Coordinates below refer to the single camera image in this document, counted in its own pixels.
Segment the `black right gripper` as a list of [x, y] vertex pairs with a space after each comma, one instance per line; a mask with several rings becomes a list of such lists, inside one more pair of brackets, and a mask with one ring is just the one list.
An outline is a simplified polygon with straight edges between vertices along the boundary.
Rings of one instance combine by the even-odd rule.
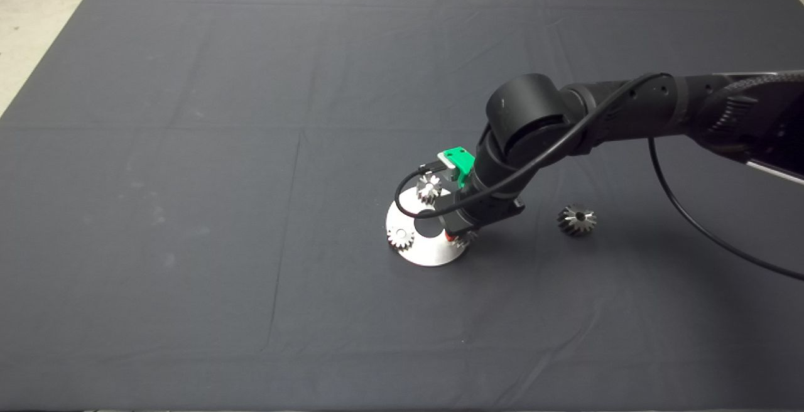
[[456, 235], [477, 231], [489, 224], [519, 215], [524, 210], [520, 199], [521, 190], [486, 195], [465, 207], [440, 216], [446, 240], [454, 240]]

